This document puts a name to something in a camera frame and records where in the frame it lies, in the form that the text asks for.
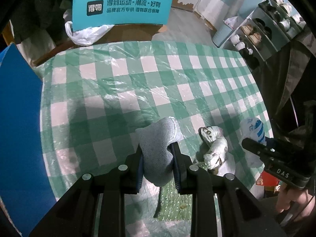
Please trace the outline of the person's right hand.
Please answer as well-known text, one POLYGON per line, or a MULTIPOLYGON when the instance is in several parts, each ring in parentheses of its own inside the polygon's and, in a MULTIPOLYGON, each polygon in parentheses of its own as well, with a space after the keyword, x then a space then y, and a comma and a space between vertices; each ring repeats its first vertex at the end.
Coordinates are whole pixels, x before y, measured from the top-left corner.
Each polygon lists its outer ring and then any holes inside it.
POLYGON ((315 197, 310 195, 307 189, 290 188, 286 183, 283 183, 277 196, 277 213, 288 210, 291 207, 291 202, 299 204, 298 210, 294 213, 294 222, 309 217, 315 207, 315 197))

